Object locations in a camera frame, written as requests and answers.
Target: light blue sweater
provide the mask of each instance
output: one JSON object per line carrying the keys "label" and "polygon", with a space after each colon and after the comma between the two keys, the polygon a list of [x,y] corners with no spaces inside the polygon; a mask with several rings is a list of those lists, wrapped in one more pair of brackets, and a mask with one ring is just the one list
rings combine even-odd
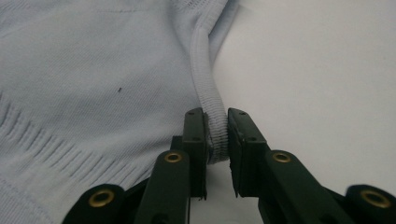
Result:
{"label": "light blue sweater", "polygon": [[184,113],[209,116],[235,0],[1,0],[0,223],[61,223],[87,189],[144,180]]}

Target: knit fabric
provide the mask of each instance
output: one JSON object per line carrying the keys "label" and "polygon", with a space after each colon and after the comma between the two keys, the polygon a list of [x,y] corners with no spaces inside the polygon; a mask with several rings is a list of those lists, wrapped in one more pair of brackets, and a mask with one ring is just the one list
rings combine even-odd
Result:
{"label": "knit fabric", "polygon": [[209,117],[210,162],[227,159],[210,69],[234,0],[1,0],[0,223],[62,223],[87,189],[149,177]]}

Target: brass screw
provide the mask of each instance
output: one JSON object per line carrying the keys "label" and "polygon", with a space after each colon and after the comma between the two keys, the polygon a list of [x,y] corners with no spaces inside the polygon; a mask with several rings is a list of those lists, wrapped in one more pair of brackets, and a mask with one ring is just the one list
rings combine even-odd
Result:
{"label": "brass screw", "polygon": [[114,200],[114,192],[110,189],[99,189],[89,199],[91,207],[103,207]]}
{"label": "brass screw", "polygon": [[361,197],[364,201],[376,207],[389,208],[391,206],[391,202],[387,197],[370,189],[362,190]]}
{"label": "brass screw", "polygon": [[291,157],[283,152],[276,152],[273,155],[274,160],[279,161],[279,162],[290,162]]}
{"label": "brass screw", "polygon": [[165,156],[165,160],[168,162],[178,162],[181,161],[181,159],[182,159],[181,155],[176,152],[168,153]]}

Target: white background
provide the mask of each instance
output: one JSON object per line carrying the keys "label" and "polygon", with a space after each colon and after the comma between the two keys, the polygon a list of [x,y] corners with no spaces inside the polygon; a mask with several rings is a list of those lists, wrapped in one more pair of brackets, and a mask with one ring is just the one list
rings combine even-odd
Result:
{"label": "white background", "polygon": [[[242,0],[213,73],[225,106],[323,186],[396,195],[396,1]],[[235,199],[228,166],[208,166],[191,224],[262,223],[256,199]]]}

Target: white table surface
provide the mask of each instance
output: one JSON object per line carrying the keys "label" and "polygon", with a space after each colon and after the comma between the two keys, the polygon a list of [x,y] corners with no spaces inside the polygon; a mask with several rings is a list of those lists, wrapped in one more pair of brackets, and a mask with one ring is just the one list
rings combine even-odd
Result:
{"label": "white table surface", "polygon": [[[214,66],[224,105],[325,187],[396,195],[396,1],[242,0]],[[262,223],[235,199],[229,163],[208,166],[191,224]]]}

